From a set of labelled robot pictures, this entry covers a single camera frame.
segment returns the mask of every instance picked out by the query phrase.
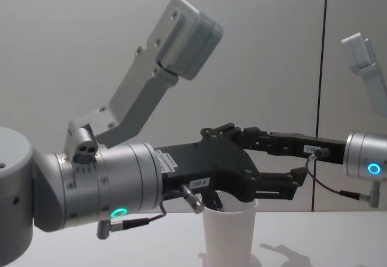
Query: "blue led ring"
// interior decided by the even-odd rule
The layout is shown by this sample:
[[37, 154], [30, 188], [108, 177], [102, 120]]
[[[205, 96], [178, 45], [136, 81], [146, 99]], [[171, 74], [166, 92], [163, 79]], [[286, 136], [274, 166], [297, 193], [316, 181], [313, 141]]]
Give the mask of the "blue led ring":
[[381, 171], [382, 171], [382, 167], [380, 167], [380, 165], [377, 163], [370, 163], [368, 165], [368, 172], [373, 175], [379, 174]]
[[115, 211], [111, 213], [111, 217], [113, 219], [116, 219], [118, 217], [123, 217], [127, 213], [128, 213], [128, 210], [126, 208], [117, 208]]

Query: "metal bracket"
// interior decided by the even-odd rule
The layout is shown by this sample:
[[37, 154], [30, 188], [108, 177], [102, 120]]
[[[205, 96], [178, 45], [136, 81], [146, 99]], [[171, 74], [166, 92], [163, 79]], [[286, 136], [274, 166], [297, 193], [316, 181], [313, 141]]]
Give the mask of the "metal bracket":
[[70, 159], [90, 163], [98, 143], [111, 148], [137, 135], [166, 90], [178, 76], [193, 79], [222, 35], [219, 25], [187, 1], [171, 0], [109, 103], [69, 123]]
[[342, 40], [353, 73], [362, 77], [375, 113], [387, 117], [387, 86], [371, 41], [357, 33]]

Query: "silver cylindrical joint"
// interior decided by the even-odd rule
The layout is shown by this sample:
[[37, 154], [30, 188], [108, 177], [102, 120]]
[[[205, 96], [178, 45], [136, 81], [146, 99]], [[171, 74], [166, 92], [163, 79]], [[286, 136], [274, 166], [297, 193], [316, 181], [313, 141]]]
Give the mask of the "silver cylindrical joint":
[[360, 179], [387, 179], [387, 136], [351, 133], [346, 141], [344, 172]]
[[[64, 153], [37, 160], [36, 172], [43, 179], [36, 181], [36, 189], [45, 191], [35, 204], [35, 224], [44, 231], [139, 213], [157, 207], [162, 198], [160, 162], [148, 144], [100, 146], [87, 165], [70, 161]], [[57, 206], [56, 213], [47, 213], [48, 206]], [[56, 218], [55, 224], [50, 217]]]
[[32, 240], [32, 153], [22, 134], [0, 127], [0, 266]]

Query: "cable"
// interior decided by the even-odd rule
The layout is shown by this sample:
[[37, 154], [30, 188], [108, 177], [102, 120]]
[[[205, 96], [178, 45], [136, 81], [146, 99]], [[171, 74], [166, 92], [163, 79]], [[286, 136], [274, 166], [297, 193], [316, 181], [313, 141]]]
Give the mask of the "cable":
[[167, 215], [167, 212], [165, 210], [165, 207], [163, 205], [163, 201], [160, 202], [160, 204], [158, 205], [162, 211], [162, 214], [159, 214], [158, 216], [155, 216], [155, 217], [151, 217], [149, 219], [149, 222], [153, 222], [154, 220], [158, 220], [158, 219], [161, 219], [163, 217], [165, 217]]
[[331, 151], [328, 149], [328, 148], [323, 148], [321, 150], [316, 150], [314, 152], [314, 154], [310, 155], [305, 163], [305, 169], [308, 171], [308, 174], [310, 177], [312, 177], [312, 179], [317, 182], [320, 186], [324, 187], [326, 190], [334, 193], [334, 194], [338, 194], [340, 196], [345, 196], [345, 197], [349, 197], [350, 199], [356, 199], [356, 200], [366, 200], [368, 201], [369, 200], [369, 196], [364, 196], [364, 195], [361, 195], [360, 193], [354, 193], [352, 191], [345, 191], [345, 190], [334, 190], [333, 188], [330, 188], [328, 186], [326, 186], [324, 183], [322, 183], [319, 179], [316, 178], [316, 176], [314, 176], [310, 170], [309, 170], [309, 163], [311, 161], [315, 161], [315, 160], [318, 160], [319, 158], [323, 158], [323, 157], [328, 157], [330, 156], [331, 154]]
[[328, 191], [331, 191], [332, 193], [336, 193], [336, 194], [340, 194], [340, 191], [337, 191], [337, 190], [334, 190], [333, 188], [330, 188], [328, 186], [326, 186], [324, 183], [322, 183], [320, 180], [318, 180], [309, 170], [309, 163], [312, 161], [312, 160], [316, 160], [316, 159], [313, 159], [313, 157], [316, 157], [314, 154], [312, 154], [311, 156], [309, 156], [307, 162], [305, 163], [305, 168], [307, 169], [308, 171], [308, 174], [310, 177], [312, 177], [312, 179], [317, 182], [319, 185], [321, 185], [322, 187], [324, 187], [326, 190]]

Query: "black cable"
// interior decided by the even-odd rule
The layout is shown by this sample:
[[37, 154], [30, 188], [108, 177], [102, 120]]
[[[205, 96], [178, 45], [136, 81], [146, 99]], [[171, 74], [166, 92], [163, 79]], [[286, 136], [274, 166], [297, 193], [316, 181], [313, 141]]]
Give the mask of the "black cable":
[[326, 186], [324, 183], [322, 183], [320, 180], [318, 180], [318, 179], [316, 178], [316, 176], [314, 176], [314, 175], [310, 172], [309, 167], [308, 167], [310, 161], [311, 161], [311, 159], [310, 159], [310, 157], [309, 157], [308, 160], [307, 160], [307, 162], [305, 163], [305, 168], [307, 169], [309, 176], [312, 177], [312, 179], [313, 179], [315, 182], [317, 182], [319, 185], [321, 185], [322, 187], [324, 187], [326, 190], [329, 190], [329, 191], [331, 191], [332, 193], [340, 194], [340, 191], [334, 190], [333, 188], [330, 188], [330, 187]]
[[163, 217], [166, 217], [167, 211], [165, 210], [165, 207], [163, 204], [163, 199], [170, 194], [181, 195], [181, 193], [177, 190], [173, 190], [173, 191], [170, 191], [170, 192], [164, 194], [160, 204], [158, 205], [161, 209], [161, 212], [162, 212], [161, 214], [154, 216], [154, 217], [144, 217], [142, 219], [123, 220], [122, 221], [123, 229], [131, 229], [131, 228], [136, 228], [138, 226], [145, 226], [151, 222], [154, 222], [155, 220], [162, 219]]
[[318, 160], [321, 157], [328, 157], [330, 154], [331, 154], [331, 151], [328, 148], [323, 148], [321, 150], [316, 150], [314, 152], [314, 154], [309, 156], [309, 158], [307, 159], [307, 161], [305, 163], [305, 169], [308, 171], [309, 176], [312, 177], [314, 182], [317, 182], [320, 186], [324, 187], [326, 190], [328, 190], [328, 191], [330, 191], [330, 192], [332, 192], [334, 194], [338, 194], [340, 196], [349, 197], [350, 199], [360, 200], [360, 193], [354, 193], [352, 191], [345, 191], [345, 190], [340, 190], [340, 191], [334, 190], [333, 188], [330, 188], [330, 187], [326, 186], [324, 183], [322, 183], [319, 179], [316, 178], [316, 176], [314, 176], [310, 172], [308, 166], [309, 166], [309, 163], [311, 161], [316, 161], [316, 160]]

